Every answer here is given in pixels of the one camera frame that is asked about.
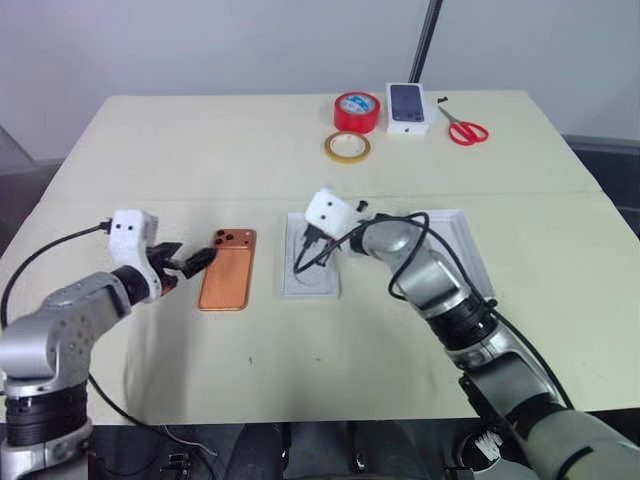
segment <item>white wall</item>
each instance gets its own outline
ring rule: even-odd
[[[430,89],[524,89],[560,132],[640,141],[638,0],[444,0]]]
[[[382,90],[411,69],[425,0],[6,0],[0,125],[67,155],[109,95]]]
[[[445,0],[430,89],[528,90],[562,133],[640,140],[638,0]],[[382,90],[427,0],[4,0],[0,125],[62,158],[109,95]]]

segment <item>white box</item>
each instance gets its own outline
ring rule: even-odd
[[[415,90],[410,91],[412,96],[406,97],[406,103],[400,104],[392,101],[391,87],[394,86],[415,87]],[[410,115],[412,120],[399,120],[398,117],[402,114]],[[424,135],[435,119],[436,109],[425,102],[421,83],[387,83],[387,133]]]

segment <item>red scissors handle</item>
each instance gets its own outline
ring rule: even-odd
[[[486,128],[477,123],[452,122],[449,125],[449,137],[458,145],[474,145],[489,138]]]

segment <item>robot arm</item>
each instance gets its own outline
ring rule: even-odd
[[[177,284],[165,268],[190,278],[215,258],[202,249],[181,263],[171,259],[180,243],[153,246],[157,219],[118,211],[110,232],[117,264],[45,299],[12,322],[0,337],[5,381],[7,437],[1,447],[2,478],[88,478],[87,390],[91,350],[98,339],[139,302],[151,302]]]
[[[305,218],[336,240],[365,224],[328,191],[316,194]],[[426,240],[414,252],[422,230],[400,220],[372,223],[350,237],[348,249],[396,275],[402,269],[397,287],[462,370],[460,385],[478,414],[512,432],[543,480],[637,476],[638,448],[595,417],[563,407],[554,382],[460,272]]]

